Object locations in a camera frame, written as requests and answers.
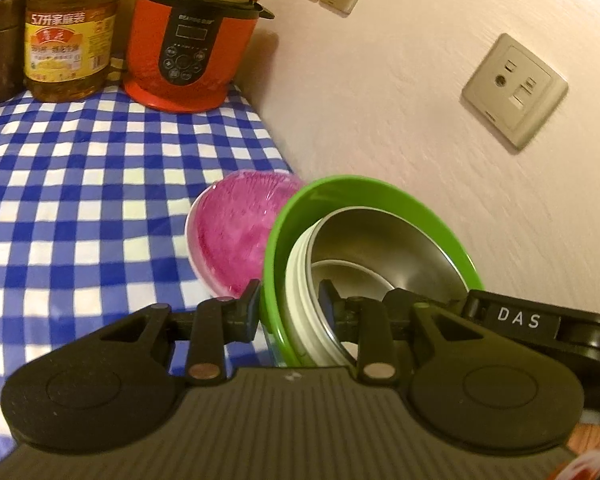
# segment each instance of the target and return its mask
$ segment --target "stainless steel bowl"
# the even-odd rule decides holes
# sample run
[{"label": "stainless steel bowl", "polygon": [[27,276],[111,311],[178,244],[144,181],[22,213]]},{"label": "stainless steel bowl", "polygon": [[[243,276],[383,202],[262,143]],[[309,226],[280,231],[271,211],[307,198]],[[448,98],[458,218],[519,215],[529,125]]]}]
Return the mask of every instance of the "stainless steel bowl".
[{"label": "stainless steel bowl", "polygon": [[330,279],[340,295],[382,300],[405,288],[433,300],[460,300],[467,286],[440,247],[406,220],[370,207],[346,207],[325,216],[306,251],[307,285],[329,338],[349,361],[318,303],[318,285]]}]

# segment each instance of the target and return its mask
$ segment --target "pink bowl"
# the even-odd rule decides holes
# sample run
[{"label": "pink bowl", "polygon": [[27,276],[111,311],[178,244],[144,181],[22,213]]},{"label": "pink bowl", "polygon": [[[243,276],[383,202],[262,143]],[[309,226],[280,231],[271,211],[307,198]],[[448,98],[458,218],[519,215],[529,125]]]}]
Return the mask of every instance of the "pink bowl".
[{"label": "pink bowl", "polygon": [[212,294],[238,298],[249,280],[262,278],[269,232],[301,187],[291,174],[240,170],[198,197],[187,216],[187,247]]}]

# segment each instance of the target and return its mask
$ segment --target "blue checkered tablecloth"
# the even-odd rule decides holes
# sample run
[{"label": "blue checkered tablecloth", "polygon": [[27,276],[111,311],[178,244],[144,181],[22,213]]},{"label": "blue checkered tablecloth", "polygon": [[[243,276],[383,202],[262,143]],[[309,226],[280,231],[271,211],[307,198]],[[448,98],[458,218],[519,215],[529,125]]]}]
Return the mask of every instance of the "blue checkered tablecloth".
[{"label": "blue checkered tablecloth", "polygon": [[[190,204],[231,171],[288,171],[237,89],[216,110],[176,115],[132,102],[119,79],[112,70],[81,102],[26,92],[0,105],[0,390],[25,362],[129,312],[208,298],[187,260]],[[270,363],[262,331],[226,352],[230,366]],[[0,459],[12,447],[0,410]]]}]

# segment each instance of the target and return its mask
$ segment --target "cooking oil bottle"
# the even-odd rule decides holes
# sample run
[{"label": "cooking oil bottle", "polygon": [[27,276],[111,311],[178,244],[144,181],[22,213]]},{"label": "cooking oil bottle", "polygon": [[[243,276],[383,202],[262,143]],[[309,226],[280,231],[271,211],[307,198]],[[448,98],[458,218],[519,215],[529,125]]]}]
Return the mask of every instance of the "cooking oil bottle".
[{"label": "cooking oil bottle", "polygon": [[25,80],[33,97],[72,101],[107,77],[118,0],[27,0]]}]

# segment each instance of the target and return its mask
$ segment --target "ribbed rubber surface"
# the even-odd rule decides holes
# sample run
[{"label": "ribbed rubber surface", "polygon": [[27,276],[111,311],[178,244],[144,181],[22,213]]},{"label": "ribbed rubber surface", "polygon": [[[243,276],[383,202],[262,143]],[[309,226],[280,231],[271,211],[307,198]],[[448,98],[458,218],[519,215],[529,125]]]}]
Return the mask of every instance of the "ribbed rubber surface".
[{"label": "ribbed rubber surface", "polygon": [[91,456],[20,446],[0,480],[545,480],[572,457],[457,449],[424,431],[395,392],[344,368],[247,368],[191,390],[141,441]]}]

